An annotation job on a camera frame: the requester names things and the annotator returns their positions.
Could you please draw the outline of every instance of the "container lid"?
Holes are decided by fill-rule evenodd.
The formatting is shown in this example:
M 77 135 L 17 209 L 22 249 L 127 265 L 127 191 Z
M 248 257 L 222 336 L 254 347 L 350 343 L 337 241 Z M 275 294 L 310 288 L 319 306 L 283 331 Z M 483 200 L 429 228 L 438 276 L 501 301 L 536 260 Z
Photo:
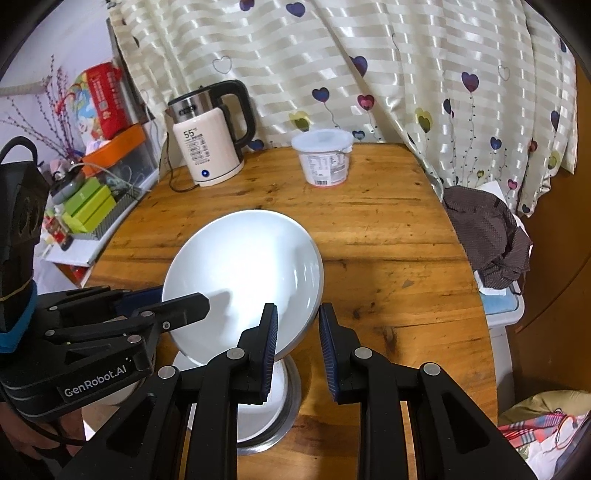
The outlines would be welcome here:
M 354 141 L 351 132 L 340 128 L 323 128 L 298 135 L 291 141 L 291 146 L 302 153 L 334 152 L 349 149 Z

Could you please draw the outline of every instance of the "plaid fabric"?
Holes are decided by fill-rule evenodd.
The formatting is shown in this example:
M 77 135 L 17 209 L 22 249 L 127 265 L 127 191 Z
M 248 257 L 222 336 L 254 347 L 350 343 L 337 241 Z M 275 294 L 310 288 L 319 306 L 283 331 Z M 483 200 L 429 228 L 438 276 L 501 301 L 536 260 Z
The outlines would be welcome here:
M 519 421 L 499 427 L 504 437 L 513 448 L 519 448 L 532 442 L 543 442 L 560 430 L 568 415 L 555 411 L 531 420 Z

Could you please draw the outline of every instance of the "snack package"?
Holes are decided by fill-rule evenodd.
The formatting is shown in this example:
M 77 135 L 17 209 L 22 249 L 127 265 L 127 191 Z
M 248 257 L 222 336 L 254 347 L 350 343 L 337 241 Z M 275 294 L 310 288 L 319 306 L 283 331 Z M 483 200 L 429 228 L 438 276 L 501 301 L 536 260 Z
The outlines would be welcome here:
M 71 101 L 76 125 L 84 145 L 111 140 L 129 127 L 119 91 L 121 71 L 112 63 L 101 63 L 83 71 L 56 107 L 59 113 Z

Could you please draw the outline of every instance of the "bowl rim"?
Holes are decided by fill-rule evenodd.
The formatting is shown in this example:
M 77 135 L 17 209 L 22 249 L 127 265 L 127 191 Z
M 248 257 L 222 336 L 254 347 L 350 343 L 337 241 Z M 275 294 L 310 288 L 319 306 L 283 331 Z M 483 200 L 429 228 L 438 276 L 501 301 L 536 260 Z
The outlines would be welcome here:
M 316 245 L 316 242 L 314 241 L 314 239 L 312 238 L 312 236 L 308 233 L 308 230 L 306 230 L 304 227 L 302 227 L 298 222 L 296 222 L 293 218 L 280 213 L 280 212 L 276 212 L 274 210 L 261 210 L 261 209 L 247 209 L 247 210 L 237 210 L 236 212 L 231 212 L 231 213 L 227 213 L 225 215 L 222 215 L 218 218 L 216 218 L 215 220 L 212 220 L 211 222 L 203 225 L 199 230 L 197 230 L 185 243 L 184 245 L 180 248 L 180 250 L 176 253 L 176 255 L 173 258 L 173 261 L 170 263 L 170 266 L 168 267 L 168 271 L 166 272 L 166 276 L 164 278 L 164 284 L 163 284 L 163 289 L 162 289 L 162 301 L 164 300 L 164 292 L 166 290 L 166 280 L 168 279 L 168 275 L 170 273 L 170 270 L 174 264 L 174 261 L 177 259 L 177 257 L 179 257 L 181 255 L 181 253 L 183 252 L 183 250 L 185 248 L 188 248 L 188 245 L 191 243 L 191 241 L 193 240 L 193 238 L 195 238 L 199 233 L 201 233 L 203 230 L 209 228 L 210 226 L 212 226 L 214 223 L 220 222 L 222 219 L 225 219 L 227 217 L 230 216 L 236 216 L 236 215 L 244 215 L 244 214 L 253 214 L 255 213 L 256 215 L 272 215 L 272 216 L 276 216 L 279 217 L 283 220 L 288 220 L 289 222 L 293 223 L 296 227 L 298 227 L 302 232 L 304 232 L 304 234 L 306 235 L 306 237 L 308 237 L 308 239 L 310 240 L 310 243 L 312 245 L 312 248 L 314 249 L 314 252 L 316 253 L 316 257 L 318 258 L 318 271 L 319 271 L 319 288 L 316 294 L 316 298 L 314 299 L 314 306 L 312 308 L 311 314 L 308 317 L 308 319 L 304 322 L 301 330 L 298 332 L 298 334 L 292 338 L 292 340 L 290 340 L 287 345 L 285 347 L 283 347 L 280 351 L 275 351 L 275 362 L 285 358 L 287 355 L 289 355 L 289 353 L 298 345 L 298 343 L 301 342 L 302 338 L 304 338 L 304 335 L 306 335 L 306 333 L 308 332 L 308 330 L 310 329 L 310 327 L 312 326 L 312 323 L 314 322 L 314 319 L 316 318 L 316 315 L 318 314 L 318 309 L 320 307 L 320 302 L 322 301 L 322 295 L 324 292 L 324 264 L 322 261 L 322 256 L 320 255 L 320 250 L 318 249 L 318 245 Z M 178 344 L 176 338 L 175 338 L 175 334 L 174 331 L 170 332 L 170 338 L 172 338 L 174 344 L 176 345 L 176 347 L 179 349 L 180 352 L 182 352 L 182 354 L 188 358 L 193 359 L 193 357 L 191 355 L 189 355 L 187 352 L 184 351 L 184 349 L 181 348 L 181 346 Z

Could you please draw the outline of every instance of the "green box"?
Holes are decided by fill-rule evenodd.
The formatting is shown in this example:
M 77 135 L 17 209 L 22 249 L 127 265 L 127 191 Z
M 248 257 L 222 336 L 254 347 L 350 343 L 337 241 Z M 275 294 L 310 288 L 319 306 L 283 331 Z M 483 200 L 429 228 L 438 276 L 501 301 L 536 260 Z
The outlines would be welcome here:
M 91 177 L 72 197 L 64 202 L 65 212 L 73 216 L 78 209 L 100 188 L 100 183 L 96 177 Z
M 74 215 L 64 213 L 62 219 L 74 233 L 89 233 L 103 221 L 116 202 L 107 185 L 103 185 Z
M 85 201 L 80 208 L 78 208 L 72 217 L 77 219 L 80 223 L 86 223 L 109 197 L 111 197 L 111 191 L 107 185 L 103 185 L 87 201 Z
M 90 233 L 105 219 L 109 212 L 115 208 L 116 202 L 112 196 L 109 196 L 101 206 L 92 214 L 92 216 L 83 225 L 82 232 Z

